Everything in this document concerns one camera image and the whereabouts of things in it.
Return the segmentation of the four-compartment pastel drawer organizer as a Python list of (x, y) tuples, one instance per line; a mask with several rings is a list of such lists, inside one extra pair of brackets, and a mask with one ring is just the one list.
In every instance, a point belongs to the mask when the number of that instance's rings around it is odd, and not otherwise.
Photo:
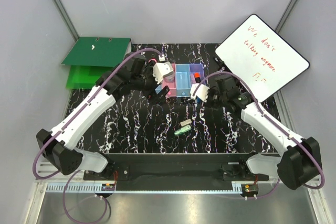
[(189, 97), (192, 84), (195, 84), (195, 75), (203, 80), (204, 69), (200, 63), (172, 64), (175, 73), (174, 82), (163, 82), (155, 89), (159, 93), (165, 86), (169, 87), (167, 97)]

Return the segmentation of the beige small eraser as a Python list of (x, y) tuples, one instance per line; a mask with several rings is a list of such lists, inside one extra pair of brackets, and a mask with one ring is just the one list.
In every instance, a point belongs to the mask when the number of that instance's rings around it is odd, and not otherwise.
[(181, 127), (184, 127), (184, 126), (187, 126), (187, 125), (190, 125), (192, 123), (192, 120), (191, 119), (187, 119), (185, 121), (182, 121), (180, 123)]

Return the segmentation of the green correction tape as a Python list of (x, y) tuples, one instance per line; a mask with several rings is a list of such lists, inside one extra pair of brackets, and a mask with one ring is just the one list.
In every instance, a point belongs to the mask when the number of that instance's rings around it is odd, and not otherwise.
[(180, 129), (178, 129), (177, 131), (175, 131), (174, 135), (175, 136), (179, 136), (179, 135), (182, 135), (182, 134), (184, 134), (184, 133), (186, 133), (186, 132), (188, 132), (190, 130), (191, 130), (191, 126), (190, 125), (186, 125), (186, 126), (180, 128)]

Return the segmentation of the blue grey cap sharpener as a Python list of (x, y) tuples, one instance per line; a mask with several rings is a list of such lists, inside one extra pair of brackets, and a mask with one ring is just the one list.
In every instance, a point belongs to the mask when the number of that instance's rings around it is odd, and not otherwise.
[(196, 101), (197, 104), (202, 104), (203, 103), (203, 101), (200, 98), (196, 98), (195, 101)]

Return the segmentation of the clear purple pin box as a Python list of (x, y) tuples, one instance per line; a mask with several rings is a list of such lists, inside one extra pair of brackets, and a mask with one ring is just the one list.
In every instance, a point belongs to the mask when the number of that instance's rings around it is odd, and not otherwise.
[(173, 72), (172, 74), (164, 77), (164, 81), (167, 83), (174, 83), (175, 82), (175, 72)]

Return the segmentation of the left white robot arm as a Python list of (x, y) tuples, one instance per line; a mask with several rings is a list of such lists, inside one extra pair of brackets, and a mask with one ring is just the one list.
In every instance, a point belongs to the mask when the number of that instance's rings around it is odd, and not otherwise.
[(162, 102), (169, 88), (165, 86), (160, 92), (156, 88), (173, 72), (168, 61), (146, 60), (139, 51), (128, 54), (96, 81), (87, 97), (65, 119), (50, 131), (41, 129), (37, 133), (36, 157), (43, 156), (63, 175), (87, 170), (103, 180), (109, 179), (114, 162), (102, 153), (78, 149), (80, 138), (101, 114), (131, 91), (140, 91), (151, 104)]

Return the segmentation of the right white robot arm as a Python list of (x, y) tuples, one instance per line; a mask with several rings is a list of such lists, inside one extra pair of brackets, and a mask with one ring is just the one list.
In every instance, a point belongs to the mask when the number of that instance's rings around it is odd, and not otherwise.
[(243, 81), (229, 72), (215, 72), (215, 88), (208, 91), (207, 103), (222, 106), (257, 130), (277, 151), (275, 156), (250, 155), (238, 167), (239, 176), (250, 180), (256, 174), (280, 179), (288, 188), (300, 186), (321, 189), (325, 185), (320, 146), (313, 138), (304, 138), (288, 129), (262, 108), (251, 89), (240, 92)]

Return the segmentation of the black whiteboard stand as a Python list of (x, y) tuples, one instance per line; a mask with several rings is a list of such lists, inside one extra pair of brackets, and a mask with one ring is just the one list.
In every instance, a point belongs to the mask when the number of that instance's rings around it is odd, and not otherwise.
[(213, 76), (230, 76), (230, 77), (236, 77), (225, 65), (224, 61), (221, 60), (219, 57), (215, 56), (213, 57), (213, 60), (216, 62), (218, 65), (218, 71), (214, 72)]

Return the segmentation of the black marble pattern mat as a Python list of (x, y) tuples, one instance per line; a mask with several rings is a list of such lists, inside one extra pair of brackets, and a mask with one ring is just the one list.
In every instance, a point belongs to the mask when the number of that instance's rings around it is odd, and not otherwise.
[[(191, 130), (175, 136), (180, 123)], [(150, 105), (133, 91), (105, 111), (77, 147), (102, 153), (273, 153), (275, 148), (252, 126), (224, 108), (208, 108), (189, 98)]]

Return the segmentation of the white whiteboard with red writing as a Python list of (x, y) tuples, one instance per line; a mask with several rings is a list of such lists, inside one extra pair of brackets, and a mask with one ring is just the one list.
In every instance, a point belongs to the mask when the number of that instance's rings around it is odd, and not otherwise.
[(310, 63), (256, 14), (250, 15), (215, 50), (259, 102), (302, 74)]

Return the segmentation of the bright green plastic folder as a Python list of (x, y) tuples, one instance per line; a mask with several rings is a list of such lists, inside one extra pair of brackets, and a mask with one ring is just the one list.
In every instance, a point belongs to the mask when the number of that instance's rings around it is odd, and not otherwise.
[(71, 66), (66, 83), (67, 89), (91, 89), (101, 75), (113, 67)]

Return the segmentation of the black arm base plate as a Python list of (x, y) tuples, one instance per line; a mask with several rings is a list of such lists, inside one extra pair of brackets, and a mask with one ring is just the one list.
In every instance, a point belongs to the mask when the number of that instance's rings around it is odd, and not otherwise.
[(113, 179), (117, 191), (232, 190), (232, 182), (280, 179), (295, 190), (304, 184), (301, 158), (285, 154), (108, 154), (106, 175), (85, 172), (84, 180)]

